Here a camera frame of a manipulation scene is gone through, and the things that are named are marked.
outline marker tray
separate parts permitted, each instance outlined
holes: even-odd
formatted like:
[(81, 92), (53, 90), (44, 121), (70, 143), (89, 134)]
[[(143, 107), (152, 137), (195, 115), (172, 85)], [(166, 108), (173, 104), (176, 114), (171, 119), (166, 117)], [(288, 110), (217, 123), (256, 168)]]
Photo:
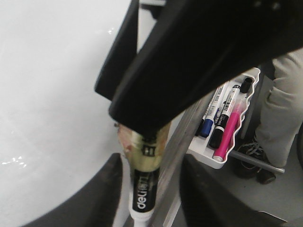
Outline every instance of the marker tray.
[(224, 94), (223, 100), (225, 100), (227, 98), (228, 93), (229, 93), (228, 91), (231, 90), (233, 85), (235, 85), (235, 84), (241, 85), (241, 83), (244, 81), (244, 79), (246, 77), (251, 77), (253, 79), (252, 86), (251, 86), (249, 92), (247, 93), (246, 108), (241, 114), (241, 121), (236, 126), (236, 130), (233, 134), (233, 137), (231, 139), (231, 142), (230, 142), (229, 148), (226, 152), (224, 160), (222, 162), (214, 160), (213, 154), (214, 154), (215, 149), (208, 146), (208, 141), (210, 140), (214, 127), (215, 127), (214, 125), (212, 126), (212, 130), (207, 138), (203, 138), (201, 136), (194, 136), (194, 138), (192, 139), (192, 141), (189, 145), (189, 148), (187, 151), (188, 154), (192, 154), (198, 161), (200, 161), (212, 168), (215, 168), (215, 169), (220, 169), (226, 163), (229, 153), (232, 151), (232, 149), (235, 146), (235, 136), (238, 133), (238, 131), (240, 130), (240, 128), (242, 126), (242, 122), (244, 121), (245, 113), (250, 105), (251, 97), (253, 96), (256, 85), (259, 81), (259, 74), (260, 74), (260, 70), (257, 68), (252, 68), (252, 69), (242, 73), (241, 75), (230, 80), (227, 91)]

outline person's leg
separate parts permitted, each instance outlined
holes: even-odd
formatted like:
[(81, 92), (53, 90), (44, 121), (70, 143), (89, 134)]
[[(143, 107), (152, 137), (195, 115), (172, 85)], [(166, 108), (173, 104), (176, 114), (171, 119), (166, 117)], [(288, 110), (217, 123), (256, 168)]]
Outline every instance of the person's leg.
[(283, 167), (303, 122), (303, 49), (274, 59), (273, 65), (274, 86), (261, 108), (256, 139), (269, 162)]

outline white surface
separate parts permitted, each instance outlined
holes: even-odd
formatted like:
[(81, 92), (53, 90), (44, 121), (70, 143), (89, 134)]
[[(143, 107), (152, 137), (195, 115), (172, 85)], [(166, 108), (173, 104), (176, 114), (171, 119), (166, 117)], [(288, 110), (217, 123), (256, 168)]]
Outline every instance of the white surface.
[(0, 2), (0, 220), (23, 225), (120, 152), (93, 87), (125, 0)]

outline sneaker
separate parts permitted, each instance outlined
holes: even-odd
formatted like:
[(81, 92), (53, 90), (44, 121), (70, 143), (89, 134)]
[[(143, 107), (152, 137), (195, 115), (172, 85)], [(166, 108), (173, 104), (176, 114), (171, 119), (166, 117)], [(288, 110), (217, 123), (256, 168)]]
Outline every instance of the sneaker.
[[(269, 163), (263, 148), (258, 144), (255, 137), (251, 141), (242, 144), (237, 151)], [(245, 179), (250, 179), (256, 175), (260, 175), (258, 176), (258, 181), (262, 184), (270, 183), (276, 178), (273, 173), (266, 171), (267, 174), (264, 175), (265, 171), (262, 170), (262, 168), (240, 160), (238, 161), (234, 172), (238, 177)]]

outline blue marker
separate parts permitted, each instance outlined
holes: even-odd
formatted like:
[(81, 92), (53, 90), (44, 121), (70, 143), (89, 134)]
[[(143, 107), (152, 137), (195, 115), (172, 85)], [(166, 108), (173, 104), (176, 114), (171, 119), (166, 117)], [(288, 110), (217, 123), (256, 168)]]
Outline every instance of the blue marker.
[(214, 119), (216, 117), (216, 114), (218, 112), (218, 108), (222, 102), (223, 96), (225, 94), (225, 91), (228, 87), (229, 81), (222, 84), (217, 88), (217, 91), (215, 93), (215, 98), (213, 100), (213, 103), (211, 104), (209, 111), (206, 115), (206, 118), (204, 120), (204, 124), (202, 127), (202, 130), (200, 131), (200, 135), (204, 138), (207, 138), (209, 136), (210, 131), (212, 130), (212, 126), (214, 123)]

